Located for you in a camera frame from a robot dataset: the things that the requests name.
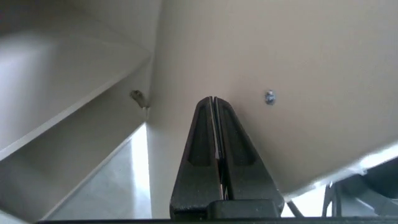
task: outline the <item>black clamp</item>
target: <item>black clamp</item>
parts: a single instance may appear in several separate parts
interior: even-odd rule
[[[174,220],[280,217],[284,199],[232,106],[196,107],[170,200]]]

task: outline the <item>white panel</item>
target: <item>white panel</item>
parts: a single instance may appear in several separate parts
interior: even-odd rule
[[[394,0],[165,1],[148,127],[154,218],[169,215],[209,95],[232,104],[283,193],[396,140],[397,11]]]
[[[10,5],[1,9],[0,160],[149,58],[146,50],[59,1]]]
[[[113,30],[143,46],[155,51],[156,31],[162,0],[69,0],[69,3],[87,12]],[[150,97],[152,64],[142,77],[140,91]]]
[[[98,170],[145,119],[129,96],[135,81],[128,76],[1,161],[0,207],[35,222]]]

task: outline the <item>screw head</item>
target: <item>screw head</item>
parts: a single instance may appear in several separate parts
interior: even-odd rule
[[[268,104],[268,105],[273,105],[276,100],[275,93],[272,90],[268,90],[266,92],[266,95],[264,98],[265,98],[266,104]]]

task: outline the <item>white shelf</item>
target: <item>white shelf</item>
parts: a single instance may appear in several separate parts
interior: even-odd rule
[[[60,1],[12,5],[0,30],[0,160],[149,58],[146,50]]]

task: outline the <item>white wall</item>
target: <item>white wall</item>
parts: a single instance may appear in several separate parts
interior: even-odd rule
[[[69,0],[75,7],[86,11],[109,25],[134,43],[154,52],[156,31],[162,0]],[[141,77],[140,91],[150,97],[152,62]]]
[[[148,126],[154,218],[169,216],[209,95],[232,104],[283,193],[397,139],[397,11],[395,0],[165,1]]]

